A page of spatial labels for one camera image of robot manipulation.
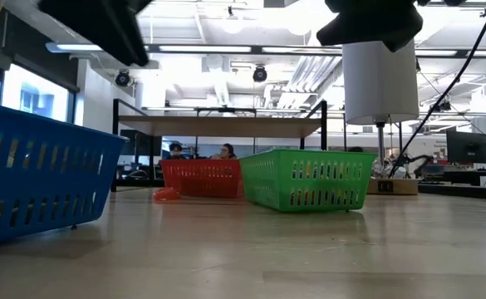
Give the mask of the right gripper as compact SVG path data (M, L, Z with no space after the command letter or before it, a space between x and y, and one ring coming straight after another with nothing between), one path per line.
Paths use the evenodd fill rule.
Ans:
M396 52L423 27L415 0L324 0L336 17L317 32L321 45L383 42Z

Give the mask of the green plastic basket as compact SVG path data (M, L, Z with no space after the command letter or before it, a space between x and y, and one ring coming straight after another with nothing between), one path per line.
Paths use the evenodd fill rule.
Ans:
M375 158L372 153L273 149L239 163L247 200L301 213L361 209Z

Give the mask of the white shade table lamp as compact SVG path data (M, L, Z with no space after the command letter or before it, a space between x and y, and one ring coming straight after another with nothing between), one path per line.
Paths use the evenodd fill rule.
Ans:
M370 180L368 193L416 195L416 180L395 179L384 164L384 127L419 117L415 44L408 42L394 52L383 42L345 44L342 65L346 123L377 128L380 174Z

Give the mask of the long ceiling light strip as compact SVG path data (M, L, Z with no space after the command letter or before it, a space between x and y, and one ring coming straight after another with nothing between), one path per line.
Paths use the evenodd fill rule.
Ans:
M103 50L92 44L59 44L48 42L51 53L97 53ZM342 47L296 47L259 45L205 45L205 44L147 44L147 53L163 54L228 54L257 56L342 56ZM471 53L468 49L416 48L419 58L464 59Z

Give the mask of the black computer monitor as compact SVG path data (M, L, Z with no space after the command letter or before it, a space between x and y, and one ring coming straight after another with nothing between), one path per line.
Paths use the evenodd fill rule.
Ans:
M450 163L486 164L486 135L447 131L447 159Z

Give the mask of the orange red coil wristband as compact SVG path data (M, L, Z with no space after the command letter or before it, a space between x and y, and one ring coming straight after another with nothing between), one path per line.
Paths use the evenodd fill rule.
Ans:
M164 203L179 199L181 199L181 194L171 187L160 188L153 193L153 201L156 203Z

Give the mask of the red plastic basket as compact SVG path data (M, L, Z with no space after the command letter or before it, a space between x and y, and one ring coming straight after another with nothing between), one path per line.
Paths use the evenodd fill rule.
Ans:
M164 186L190 197L237 199L244 196L236 159L163 159Z

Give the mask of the blue plastic basket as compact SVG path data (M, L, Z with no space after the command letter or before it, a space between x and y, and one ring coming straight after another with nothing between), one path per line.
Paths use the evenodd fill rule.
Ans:
M126 141L0 106L0 242L97 220Z

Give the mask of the wooden shelf riser black frame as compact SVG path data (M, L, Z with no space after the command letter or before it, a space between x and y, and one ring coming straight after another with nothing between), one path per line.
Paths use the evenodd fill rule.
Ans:
M112 107L112 133L119 133L119 125L126 125L151 139L165 136L241 137L241 138L298 138L299 148L305 139L320 132L320 149L328 148L327 103L323 100L305 118L201 117L208 107L194 107L195 116L147 115L142 110L115 98Z

